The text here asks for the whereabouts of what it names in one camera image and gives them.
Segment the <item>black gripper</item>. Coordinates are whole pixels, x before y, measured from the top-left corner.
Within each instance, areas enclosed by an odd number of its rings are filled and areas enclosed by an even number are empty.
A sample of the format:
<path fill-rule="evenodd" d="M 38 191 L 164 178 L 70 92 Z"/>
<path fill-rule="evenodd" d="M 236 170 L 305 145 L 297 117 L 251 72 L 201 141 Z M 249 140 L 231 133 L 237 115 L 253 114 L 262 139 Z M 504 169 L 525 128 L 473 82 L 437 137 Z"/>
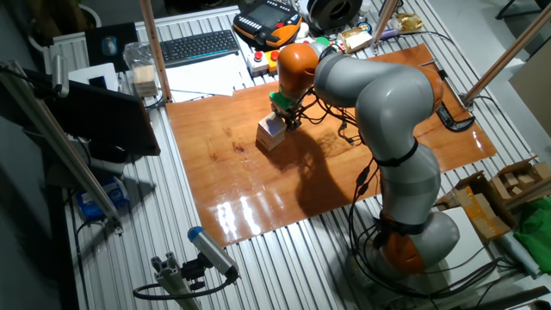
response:
<path fill-rule="evenodd" d="M 283 119 L 287 131 L 294 131 L 298 129 L 301 125 L 300 110 L 296 107 L 283 109 L 279 106 L 276 106 L 275 114 Z"/>

